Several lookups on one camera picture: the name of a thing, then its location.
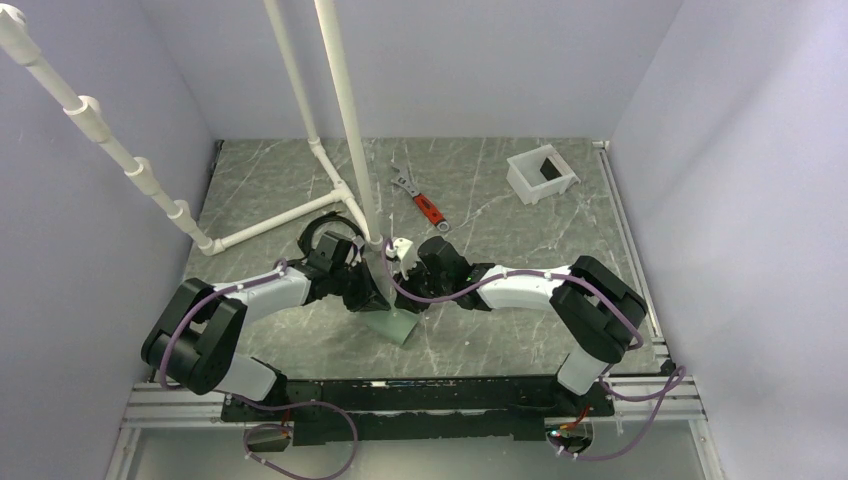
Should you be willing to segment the red handled adjustable wrench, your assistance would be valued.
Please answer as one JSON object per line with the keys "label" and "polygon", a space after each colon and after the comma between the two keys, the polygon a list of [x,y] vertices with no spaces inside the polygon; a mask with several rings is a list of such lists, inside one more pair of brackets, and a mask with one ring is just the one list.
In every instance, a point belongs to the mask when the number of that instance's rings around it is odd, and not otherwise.
{"label": "red handled adjustable wrench", "polygon": [[413,200],[419,211],[426,217],[428,222],[439,232],[446,233],[450,230],[450,224],[437,206],[424,194],[422,194],[409,174],[406,167],[392,165],[396,171],[392,183],[403,189]]}

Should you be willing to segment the white card box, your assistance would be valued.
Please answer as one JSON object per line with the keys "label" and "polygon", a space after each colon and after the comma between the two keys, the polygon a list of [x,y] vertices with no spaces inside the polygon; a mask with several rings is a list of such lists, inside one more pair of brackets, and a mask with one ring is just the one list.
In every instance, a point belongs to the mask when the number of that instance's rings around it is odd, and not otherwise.
{"label": "white card box", "polygon": [[506,179],[524,205],[535,205],[543,198],[564,194],[580,182],[551,144],[511,156],[507,164]]}

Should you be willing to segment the stack of cards in box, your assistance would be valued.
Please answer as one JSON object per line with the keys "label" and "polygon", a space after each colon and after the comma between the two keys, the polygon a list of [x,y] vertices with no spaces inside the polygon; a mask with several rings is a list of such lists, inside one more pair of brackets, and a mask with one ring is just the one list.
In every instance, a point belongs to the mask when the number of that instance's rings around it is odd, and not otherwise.
{"label": "stack of cards in box", "polygon": [[557,164],[553,161],[551,157],[546,157],[539,167],[539,172],[544,178],[545,182],[555,181],[556,179],[562,178],[564,174],[558,168]]}

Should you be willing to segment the green card holder wallet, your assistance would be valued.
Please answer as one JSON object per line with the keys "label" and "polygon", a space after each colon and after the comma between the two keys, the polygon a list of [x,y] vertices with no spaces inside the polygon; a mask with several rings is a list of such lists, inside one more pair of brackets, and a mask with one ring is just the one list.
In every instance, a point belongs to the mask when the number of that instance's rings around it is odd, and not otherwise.
{"label": "green card holder wallet", "polygon": [[370,330],[398,345],[407,341],[421,319],[420,313],[400,309],[391,304],[371,308],[362,315]]}

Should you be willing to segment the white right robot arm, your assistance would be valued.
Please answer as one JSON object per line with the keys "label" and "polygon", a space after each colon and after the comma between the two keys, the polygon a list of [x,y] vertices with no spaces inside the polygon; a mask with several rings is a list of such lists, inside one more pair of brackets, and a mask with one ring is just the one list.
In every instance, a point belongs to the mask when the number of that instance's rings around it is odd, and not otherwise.
{"label": "white right robot arm", "polygon": [[472,311],[556,314],[576,342],[550,391],[564,415],[585,407],[597,380],[644,343],[639,327],[648,313],[646,301],[591,256],[556,268],[517,269],[471,263],[441,236],[419,247],[394,238],[384,244],[384,266],[393,276],[396,306],[410,312],[452,302]]}

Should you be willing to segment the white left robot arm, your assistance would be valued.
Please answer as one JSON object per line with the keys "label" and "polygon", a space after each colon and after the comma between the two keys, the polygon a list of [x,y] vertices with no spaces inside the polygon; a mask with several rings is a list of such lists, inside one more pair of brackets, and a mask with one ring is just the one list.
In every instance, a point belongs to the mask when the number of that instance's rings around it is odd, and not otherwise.
{"label": "white left robot arm", "polygon": [[389,310],[360,253],[361,242],[327,231],[304,258],[279,260],[261,275],[220,284],[184,281],[144,340],[141,359],[159,371],[165,388],[228,393],[248,399],[261,419],[279,417],[288,402],[287,378],[238,354],[242,330],[252,321],[327,296],[341,298],[353,313]]}

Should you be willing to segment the white pvc pipe frame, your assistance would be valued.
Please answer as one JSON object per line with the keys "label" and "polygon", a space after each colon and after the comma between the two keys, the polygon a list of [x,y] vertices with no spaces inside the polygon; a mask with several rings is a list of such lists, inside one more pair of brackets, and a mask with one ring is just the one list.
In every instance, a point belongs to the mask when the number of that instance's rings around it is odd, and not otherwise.
{"label": "white pvc pipe frame", "polygon": [[21,8],[2,6],[1,223],[25,252],[58,246],[90,257],[115,235],[121,252],[210,255],[331,205],[380,246],[361,204],[367,165],[343,179],[316,131],[304,146],[324,193],[234,233],[205,233],[197,216],[214,138],[144,10],[60,6],[42,28],[55,63],[24,21]]}

